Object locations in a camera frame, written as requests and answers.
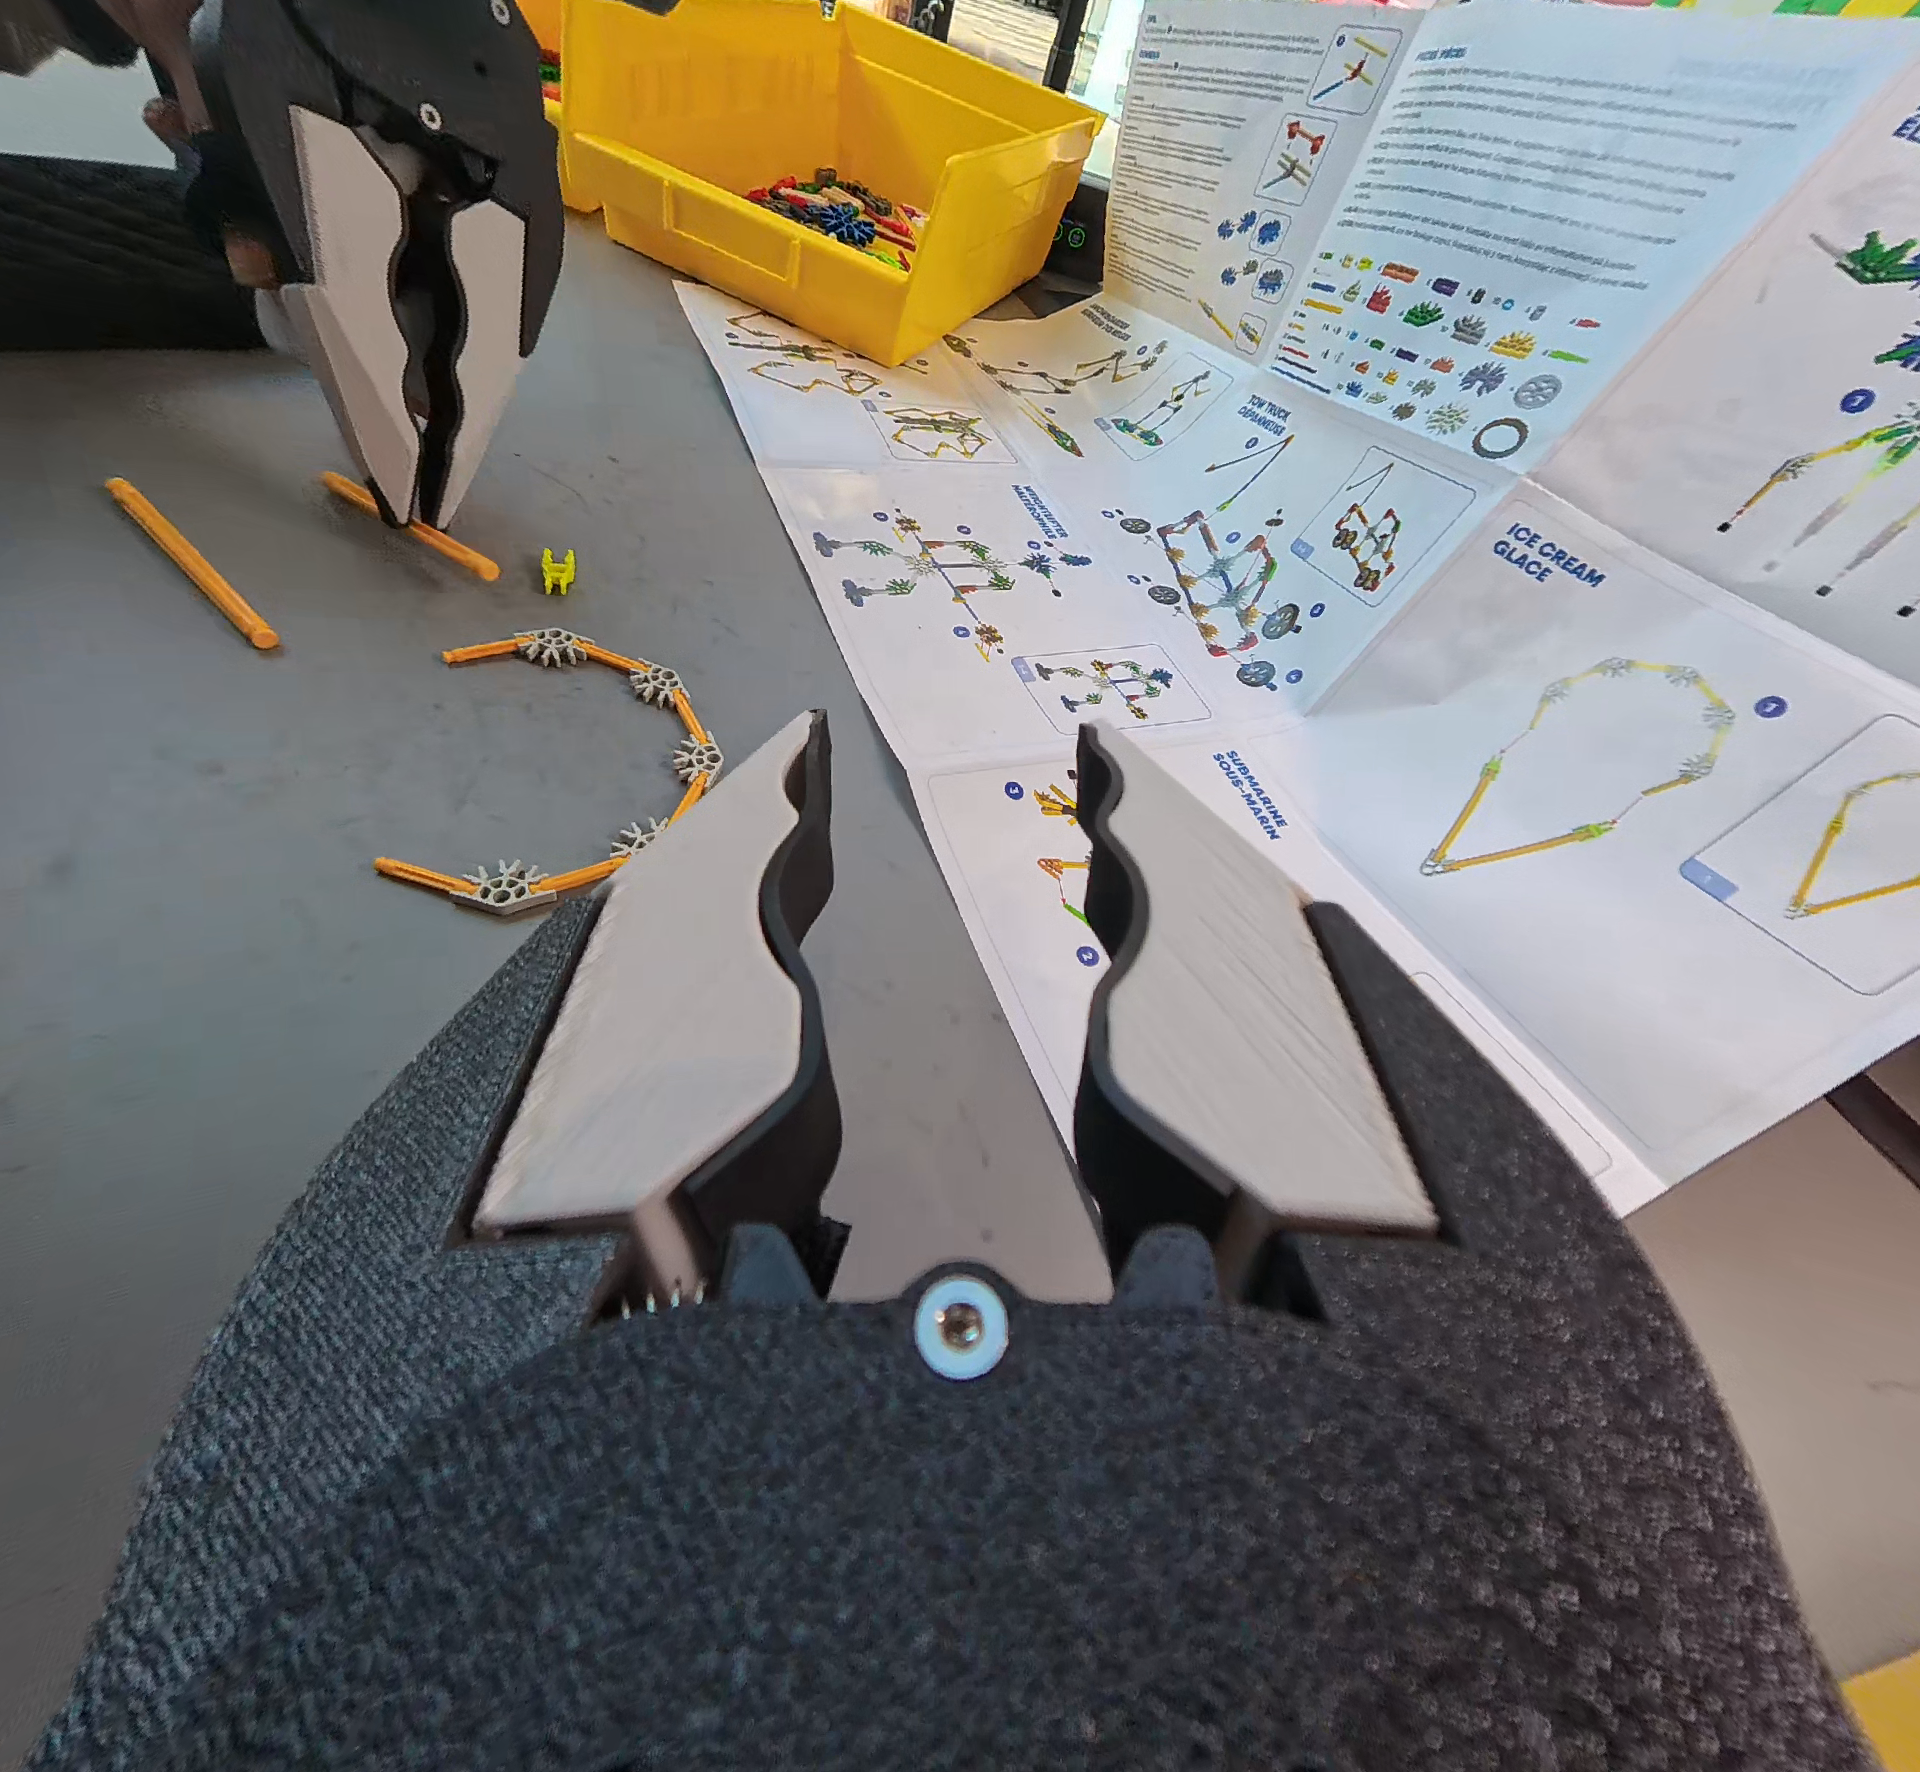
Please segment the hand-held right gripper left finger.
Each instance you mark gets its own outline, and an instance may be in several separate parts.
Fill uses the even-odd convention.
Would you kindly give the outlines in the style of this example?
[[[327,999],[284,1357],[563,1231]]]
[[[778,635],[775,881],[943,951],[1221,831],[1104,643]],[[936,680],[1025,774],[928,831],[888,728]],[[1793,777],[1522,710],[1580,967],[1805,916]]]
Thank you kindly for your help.
[[[615,1231],[636,1293],[677,1300],[736,1228],[766,1225],[829,1288],[841,1108],[801,953],[833,890],[829,821],[829,716],[807,710],[611,876],[473,1234]]]

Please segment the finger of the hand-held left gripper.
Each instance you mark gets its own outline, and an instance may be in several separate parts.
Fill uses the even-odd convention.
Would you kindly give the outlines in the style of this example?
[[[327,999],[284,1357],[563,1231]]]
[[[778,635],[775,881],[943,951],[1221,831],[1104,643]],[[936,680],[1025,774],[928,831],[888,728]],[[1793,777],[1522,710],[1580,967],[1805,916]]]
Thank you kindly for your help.
[[[416,523],[424,419],[406,398],[412,352],[393,271],[426,162],[305,106],[288,119],[311,269],[284,293],[289,327],[363,482],[391,523]]]
[[[525,221],[497,202],[481,201],[450,212],[446,253],[456,310],[448,410],[436,426],[445,465],[434,494],[434,528],[450,528],[525,363],[525,252]]]

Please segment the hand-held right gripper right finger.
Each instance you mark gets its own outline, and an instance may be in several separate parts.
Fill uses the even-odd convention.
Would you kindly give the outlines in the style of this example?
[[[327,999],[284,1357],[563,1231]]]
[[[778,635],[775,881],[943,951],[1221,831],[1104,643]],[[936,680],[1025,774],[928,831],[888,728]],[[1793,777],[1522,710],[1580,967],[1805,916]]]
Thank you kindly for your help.
[[[1105,970],[1072,1155],[1114,1280],[1154,1231],[1237,1302],[1303,1234],[1440,1237],[1310,900],[1130,736],[1084,724],[1075,766]]]

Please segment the long yellow rod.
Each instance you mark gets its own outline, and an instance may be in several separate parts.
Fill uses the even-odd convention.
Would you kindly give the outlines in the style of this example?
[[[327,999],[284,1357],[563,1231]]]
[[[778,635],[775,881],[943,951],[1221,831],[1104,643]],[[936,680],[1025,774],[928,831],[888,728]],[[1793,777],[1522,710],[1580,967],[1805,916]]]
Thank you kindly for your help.
[[[228,582],[211,561],[170,520],[161,508],[135,483],[111,475],[103,482],[111,502],[153,541],[153,546],[182,571],[227,624],[252,649],[272,654],[279,649],[279,635],[267,619]]]
[[[485,583],[493,583],[502,577],[502,570],[493,559],[466,548],[455,536],[446,536],[445,533],[433,526],[419,525],[418,520],[407,520],[404,525],[387,525],[387,516],[379,501],[373,496],[372,491],[357,483],[354,480],[335,469],[327,469],[317,473],[317,483],[336,501],[342,501],[345,504],[379,520],[383,526],[387,526],[389,533],[399,533],[404,536],[410,536],[412,541],[436,554],[438,557],[453,561],[455,566],[459,566],[473,577]]]

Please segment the yellow rod parts bin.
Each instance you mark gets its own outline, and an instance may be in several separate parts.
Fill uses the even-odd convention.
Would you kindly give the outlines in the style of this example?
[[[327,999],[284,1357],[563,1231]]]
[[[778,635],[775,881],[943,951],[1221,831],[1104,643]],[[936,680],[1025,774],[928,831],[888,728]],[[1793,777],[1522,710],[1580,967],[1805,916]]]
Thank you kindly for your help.
[[[895,365],[1037,276],[1101,113],[863,8],[563,0],[563,197],[607,236]],[[926,212],[905,271],[746,195],[834,170]]]

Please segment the yellow plastic box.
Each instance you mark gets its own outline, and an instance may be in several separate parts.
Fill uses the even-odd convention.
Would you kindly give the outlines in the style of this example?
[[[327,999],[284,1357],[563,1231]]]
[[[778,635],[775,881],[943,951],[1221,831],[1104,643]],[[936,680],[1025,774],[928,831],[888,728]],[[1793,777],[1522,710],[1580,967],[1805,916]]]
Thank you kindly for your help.
[[[1920,1655],[1852,1674],[1841,1691],[1879,1763],[1884,1771],[1918,1771]]]

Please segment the black mesh wrist rest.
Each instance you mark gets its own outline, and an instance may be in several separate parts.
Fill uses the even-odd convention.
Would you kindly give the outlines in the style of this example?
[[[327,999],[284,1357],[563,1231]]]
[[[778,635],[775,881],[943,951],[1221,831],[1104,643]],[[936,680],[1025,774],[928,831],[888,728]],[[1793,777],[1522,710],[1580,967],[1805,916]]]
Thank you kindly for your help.
[[[6,353],[265,347],[175,170],[2,158]]]

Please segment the white building instruction sheet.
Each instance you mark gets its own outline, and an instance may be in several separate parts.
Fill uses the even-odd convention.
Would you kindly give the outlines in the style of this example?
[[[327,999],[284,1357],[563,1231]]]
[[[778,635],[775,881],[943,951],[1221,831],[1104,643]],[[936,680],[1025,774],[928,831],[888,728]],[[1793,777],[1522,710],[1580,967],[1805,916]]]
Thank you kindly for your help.
[[[1915,0],[1144,8],[1104,287],[677,287],[1045,1098],[1133,733],[1619,1209],[1915,1037]]]

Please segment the heap of colourful small rods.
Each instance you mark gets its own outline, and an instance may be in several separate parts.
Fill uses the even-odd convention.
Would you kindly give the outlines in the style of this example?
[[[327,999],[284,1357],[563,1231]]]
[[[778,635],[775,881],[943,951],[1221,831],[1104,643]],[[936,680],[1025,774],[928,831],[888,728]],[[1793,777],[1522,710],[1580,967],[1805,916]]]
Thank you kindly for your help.
[[[888,198],[865,184],[817,167],[813,175],[781,175],[743,195],[756,209],[801,226],[889,271],[911,271],[922,249],[928,212]]]

